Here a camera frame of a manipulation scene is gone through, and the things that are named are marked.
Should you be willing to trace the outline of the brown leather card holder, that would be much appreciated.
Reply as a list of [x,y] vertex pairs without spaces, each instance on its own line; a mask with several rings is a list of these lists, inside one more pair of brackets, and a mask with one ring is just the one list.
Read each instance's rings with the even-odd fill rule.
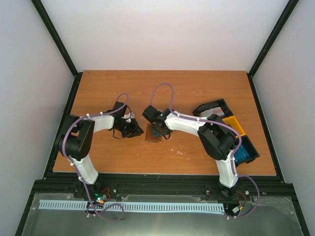
[[152,132],[150,130],[150,124],[147,125],[146,133],[145,133],[145,141],[149,143],[159,143],[161,142],[161,137],[153,137]]

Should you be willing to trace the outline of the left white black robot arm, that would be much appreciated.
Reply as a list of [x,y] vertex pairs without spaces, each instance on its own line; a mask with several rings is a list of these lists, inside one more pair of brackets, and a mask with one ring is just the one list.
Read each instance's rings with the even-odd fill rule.
[[122,138],[133,138],[144,133],[129,106],[117,101],[113,109],[105,113],[82,117],[68,115],[55,141],[55,148],[74,167],[78,179],[86,184],[85,192],[92,198],[102,194],[102,185],[96,181],[98,171],[92,164],[89,152],[93,134],[103,130],[118,131]]

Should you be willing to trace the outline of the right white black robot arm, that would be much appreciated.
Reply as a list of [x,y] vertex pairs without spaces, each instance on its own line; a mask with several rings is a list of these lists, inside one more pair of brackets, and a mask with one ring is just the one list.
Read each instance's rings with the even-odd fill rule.
[[232,199],[237,192],[238,174],[234,153],[236,136],[239,134],[222,119],[212,114],[210,117],[194,117],[172,109],[163,112],[148,106],[142,116],[151,124],[153,136],[165,136],[172,131],[182,131],[199,137],[206,153],[215,160],[219,171],[220,191],[226,199]]

